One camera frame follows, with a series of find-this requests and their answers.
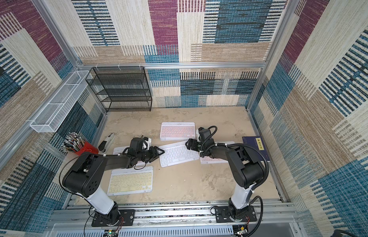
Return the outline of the black white stapler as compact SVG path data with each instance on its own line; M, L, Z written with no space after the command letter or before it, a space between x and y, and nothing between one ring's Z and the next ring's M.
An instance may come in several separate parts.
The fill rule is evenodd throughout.
M114 141L115 134L110 133L98 146L99 154L106 154Z

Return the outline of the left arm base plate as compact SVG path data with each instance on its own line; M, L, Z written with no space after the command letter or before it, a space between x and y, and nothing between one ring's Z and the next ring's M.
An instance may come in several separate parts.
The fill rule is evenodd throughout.
M101 214L95 211L92 227L123 227L132 226L134 222L134 209L119 209L110 211L109 214Z

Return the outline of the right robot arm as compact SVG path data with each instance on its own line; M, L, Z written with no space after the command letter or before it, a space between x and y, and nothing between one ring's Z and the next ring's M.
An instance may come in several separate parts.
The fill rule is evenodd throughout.
M268 178L269 164L262 152L244 143L227 144L215 142L213 136L218 128L199 128L198 138L189 139L188 150L199 152L200 157L210 157L228 162L236 188L228 201L228 218L233 222L242 221L252 213L251 196Z

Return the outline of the dark blue notebook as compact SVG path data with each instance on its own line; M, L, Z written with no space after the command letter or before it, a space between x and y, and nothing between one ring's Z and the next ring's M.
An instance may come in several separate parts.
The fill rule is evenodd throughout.
M264 155L267 162L270 161L270 156L267 151L266 145L264 144L264 141L260 136L243 136L242 140L244 144L253 146L254 148L258 149Z

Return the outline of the red pen cup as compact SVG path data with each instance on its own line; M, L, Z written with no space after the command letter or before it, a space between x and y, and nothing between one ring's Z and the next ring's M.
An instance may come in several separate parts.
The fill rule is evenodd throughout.
M86 141L84 146L78 152L75 152L74 154L80 156L84 152L90 152L90 153L93 153L93 154L98 154L99 150L98 150L98 148L94 147L91 143Z

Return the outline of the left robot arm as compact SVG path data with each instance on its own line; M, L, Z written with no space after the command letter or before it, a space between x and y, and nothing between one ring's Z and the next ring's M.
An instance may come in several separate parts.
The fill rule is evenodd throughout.
M130 146L116 155L99 155L89 151L77 157L60 181L62 188L86 200L94 208L93 227L115 226L124 220L118 204L100 187L105 171L134 168L138 162L145 164L158 159L165 151L150 146L148 138L136 137Z

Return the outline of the white mesh wall basket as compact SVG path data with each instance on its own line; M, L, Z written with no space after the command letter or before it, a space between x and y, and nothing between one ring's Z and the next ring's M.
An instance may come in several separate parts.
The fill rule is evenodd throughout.
M89 71L74 72L37 114L30 127L37 133L57 132L86 89L88 75Z

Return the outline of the white keyboard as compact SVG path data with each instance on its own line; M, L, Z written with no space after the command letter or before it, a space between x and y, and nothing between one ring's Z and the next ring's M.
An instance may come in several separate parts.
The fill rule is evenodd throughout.
M199 160L199 153L193 150L188 150L185 144L186 141L181 141L159 146L159 148L164 151L164 154L159 158L161 167L169 167Z

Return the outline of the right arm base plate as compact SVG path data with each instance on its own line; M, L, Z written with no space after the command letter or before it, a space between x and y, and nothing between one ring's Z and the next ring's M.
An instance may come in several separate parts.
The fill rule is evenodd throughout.
M233 206L213 206L210 209L212 215L216 217L217 223L229 222L256 222L257 216L252 205L243 209L235 209Z

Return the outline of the pink keyboard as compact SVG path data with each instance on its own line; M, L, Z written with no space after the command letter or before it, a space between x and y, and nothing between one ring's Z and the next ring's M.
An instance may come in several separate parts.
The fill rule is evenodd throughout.
M117 155L117 154L121 154L125 149L127 148L127 146L123 146L123 147L116 147L116 148L114 148L114 150L113 150L113 154L114 155ZM142 162L142 161L139 161L139 162L137 162L137 164L136 164L136 168L142 168L142 167L144 167L145 166L145 162Z
M161 124L160 140L183 141L196 136L194 122L163 122Z
M218 146L221 146L221 143L226 144L226 145L235 144L234 141L226 141L226 142L218 143ZM203 158L200 158L200 163L203 164L203 165L206 165L206 164L226 164L226 163L228 163L228 161L223 160L223 159L216 159L216 158L211 158L211 157L205 156Z

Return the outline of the yellow keyboard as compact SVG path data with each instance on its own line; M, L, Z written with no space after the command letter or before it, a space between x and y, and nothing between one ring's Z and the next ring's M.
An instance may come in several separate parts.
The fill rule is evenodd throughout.
M152 166L147 166L141 170L113 170L107 195L120 196L151 192L153 190L153 171Z

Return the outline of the bundle of pens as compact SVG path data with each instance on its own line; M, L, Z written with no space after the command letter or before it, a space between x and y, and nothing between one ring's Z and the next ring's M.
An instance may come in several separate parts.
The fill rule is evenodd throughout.
M76 132L70 132L66 135L63 144L60 146L60 151L63 153L79 152L85 145L86 140Z

